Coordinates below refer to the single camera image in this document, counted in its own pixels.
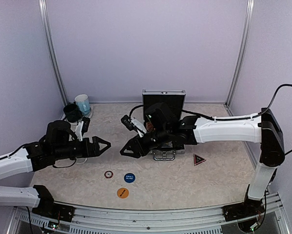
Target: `white mug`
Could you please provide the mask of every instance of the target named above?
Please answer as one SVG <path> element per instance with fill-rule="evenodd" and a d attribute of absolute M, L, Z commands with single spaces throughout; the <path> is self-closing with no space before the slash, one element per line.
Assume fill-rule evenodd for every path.
<path fill-rule="evenodd" d="M 76 96 L 74 101 L 76 102 L 76 105 L 78 105 L 80 111 L 82 111 L 83 115 L 87 115 L 91 111 L 88 96 L 86 94 Z"/>

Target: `sticker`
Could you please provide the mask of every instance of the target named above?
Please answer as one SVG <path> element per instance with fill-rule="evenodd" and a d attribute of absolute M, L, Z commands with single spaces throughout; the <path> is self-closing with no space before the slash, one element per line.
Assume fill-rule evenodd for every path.
<path fill-rule="evenodd" d="M 133 183 L 135 180 L 135 175 L 133 173 L 128 173 L 124 176 L 124 180 L 126 183 Z"/>
<path fill-rule="evenodd" d="M 117 196 L 119 198 L 127 198 L 128 197 L 128 189 L 125 189 L 125 188 L 120 188 L 118 191 L 117 191 Z"/>
<path fill-rule="evenodd" d="M 113 177 L 113 172 L 112 172 L 112 171 L 106 171 L 106 172 L 105 172 L 105 177 L 106 177 L 107 179 L 112 178 L 112 177 Z"/>
<path fill-rule="evenodd" d="M 194 165 L 195 166 L 202 163 L 202 162 L 205 162 L 205 161 L 206 161 L 206 159 L 194 154 Z"/>

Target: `gray wall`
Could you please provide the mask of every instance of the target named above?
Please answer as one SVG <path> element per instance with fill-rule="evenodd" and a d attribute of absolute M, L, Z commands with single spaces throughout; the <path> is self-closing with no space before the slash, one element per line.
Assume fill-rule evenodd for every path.
<path fill-rule="evenodd" d="M 69 100 L 141 101 L 146 88 L 225 102 L 246 8 L 246 0 L 47 1 Z"/>
<path fill-rule="evenodd" d="M 62 103 L 48 56 L 37 0 L 0 0 L 0 155 L 38 140 Z M 32 175 L 0 185 L 28 186 Z M 0 233 L 11 209 L 0 207 Z"/>
<path fill-rule="evenodd" d="M 282 83 L 292 83 L 292 0 L 256 0 L 233 113 L 259 112 Z M 292 149 L 292 88 L 280 90 L 271 109 L 288 151 Z M 258 145 L 253 144 L 252 150 L 259 156 Z M 279 191 L 292 226 L 292 154 L 280 166 L 272 190 Z"/>

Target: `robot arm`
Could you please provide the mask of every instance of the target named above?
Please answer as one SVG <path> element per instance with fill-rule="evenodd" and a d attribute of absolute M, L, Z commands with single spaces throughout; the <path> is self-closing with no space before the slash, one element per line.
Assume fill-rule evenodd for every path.
<path fill-rule="evenodd" d="M 74 133 L 70 123 L 57 120 L 47 126 L 46 135 L 40 141 L 24 144 L 11 154 L 0 156 L 0 179 L 25 172 L 36 172 L 53 166 L 57 160 L 100 156 L 111 144 L 97 136 L 83 138 L 87 132 L 89 119 L 77 126 Z M 0 206 L 28 206 L 32 212 L 64 221 L 71 221 L 74 208 L 54 203 L 54 199 L 42 185 L 28 188 L 0 186 Z"/>
<path fill-rule="evenodd" d="M 262 210 L 262 198 L 275 175 L 277 167 L 285 159 L 282 131 L 271 110 L 262 108 L 257 113 L 239 117 L 214 117 L 212 120 L 201 116 L 188 116 L 177 120 L 165 103 L 157 103 L 145 111 L 154 130 L 130 139 L 120 153 L 124 156 L 139 158 L 164 143 L 197 145 L 209 141 L 240 140 L 261 143 L 261 157 L 254 177 L 240 205 L 224 209 L 227 221 L 256 215 Z M 122 121 L 128 128 L 129 121 Z"/>

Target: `table surface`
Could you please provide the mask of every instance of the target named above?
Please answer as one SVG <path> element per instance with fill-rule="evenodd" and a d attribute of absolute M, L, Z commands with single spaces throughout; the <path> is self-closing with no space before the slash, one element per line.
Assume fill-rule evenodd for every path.
<path fill-rule="evenodd" d="M 120 119 L 136 105 L 93 104 L 94 114 L 84 137 L 98 136 L 111 142 L 112 147 L 84 164 L 35 172 L 31 184 L 45 185 L 56 201 L 114 209 L 184 209 L 243 200 L 254 169 L 242 142 L 186 146 L 186 154 L 177 155 L 173 161 L 121 156 L 120 149 L 136 132 L 129 132 Z M 185 104 L 184 109 L 218 117 L 228 115 L 219 104 Z M 142 121 L 142 108 L 135 110 L 133 116 Z M 194 166 L 193 153 L 206 161 Z M 62 160 L 56 165 L 67 166 L 71 162 Z M 106 171 L 112 171 L 113 177 L 105 178 Z M 127 173 L 136 176 L 133 183 L 124 181 Z M 117 196 L 120 188 L 129 191 L 127 198 Z"/>

